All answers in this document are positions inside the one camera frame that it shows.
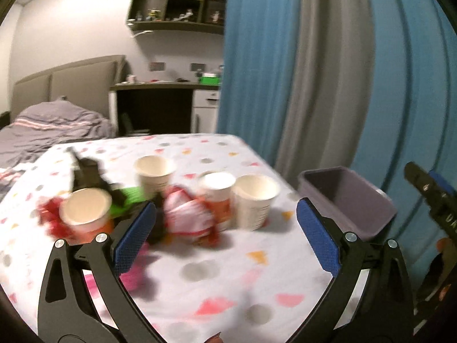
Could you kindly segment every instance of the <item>polka dot tablecloth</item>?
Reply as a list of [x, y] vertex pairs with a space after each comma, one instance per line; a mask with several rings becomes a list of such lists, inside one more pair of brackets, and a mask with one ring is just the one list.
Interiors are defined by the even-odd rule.
[[[37, 331], [37, 307], [53, 240], [38, 225], [38, 200], [68, 195], [72, 145], [101, 161], [104, 177], [137, 186], [136, 159], [158, 154], [178, 166], [172, 183], [195, 189], [209, 170], [235, 176], [261, 173], [281, 187], [266, 225], [248, 232], [227, 230], [217, 250], [167, 236], [142, 256], [145, 281], [131, 292], [136, 304], [170, 343], [203, 343], [222, 332], [225, 343], [283, 343], [301, 325], [331, 280], [320, 267], [296, 221], [297, 193], [241, 139], [193, 134], [117, 138], [55, 145], [39, 158], [0, 203], [0, 283], [27, 324]], [[342, 316], [347, 323], [366, 274]], [[103, 300], [94, 295], [102, 320], [113, 326]]]

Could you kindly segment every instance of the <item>purple plastic container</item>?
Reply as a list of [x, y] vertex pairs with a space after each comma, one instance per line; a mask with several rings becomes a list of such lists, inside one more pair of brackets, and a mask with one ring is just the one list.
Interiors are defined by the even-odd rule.
[[364, 241], [375, 237], [397, 213], [383, 191], [343, 166], [306, 170], [298, 181], [300, 195], [308, 197], [321, 215]]

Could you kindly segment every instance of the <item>white paper cup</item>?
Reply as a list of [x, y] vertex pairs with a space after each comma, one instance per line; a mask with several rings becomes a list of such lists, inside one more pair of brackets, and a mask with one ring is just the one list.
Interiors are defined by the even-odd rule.
[[62, 202], [59, 214], [79, 242], [91, 242], [101, 233], [113, 230], [110, 218], [111, 196], [100, 188], [83, 188]]
[[241, 176], [232, 188], [232, 209], [239, 228], [256, 230], [268, 215], [279, 185], [270, 177], [257, 174]]
[[157, 192], [164, 192], [176, 170], [175, 163], [162, 156], [141, 157], [135, 161], [134, 167], [146, 199], [152, 199]]
[[218, 231], [230, 227], [230, 196], [235, 181], [236, 178], [225, 171], [209, 171], [202, 174], [198, 180], [198, 195], [203, 197], [211, 208]]

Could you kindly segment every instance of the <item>wall shelf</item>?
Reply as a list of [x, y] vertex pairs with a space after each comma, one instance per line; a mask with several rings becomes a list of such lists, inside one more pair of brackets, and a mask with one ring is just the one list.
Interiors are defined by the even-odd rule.
[[[159, 21], [148, 21], [145, 18], [151, 9], [160, 10]], [[193, 15], [188, 22], [174, 21], [181, 14], [191, 10]], [[137, 15], [142, 20], [132, 21]], [[206, 32], [218, 35], [224, 33], [225, 0], [132, 0], [127, 26], [131, 31], [146, 30], [172, 30], [172, 31], [195, 31]]]

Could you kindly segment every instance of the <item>gray curtain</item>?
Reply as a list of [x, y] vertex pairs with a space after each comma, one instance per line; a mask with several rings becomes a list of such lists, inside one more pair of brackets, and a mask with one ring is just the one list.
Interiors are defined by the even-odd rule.
[[306, 169], [349, 166], [370, 101], [369, 0], [302, 0], [296, 67], [275, 169], [292, 185]]

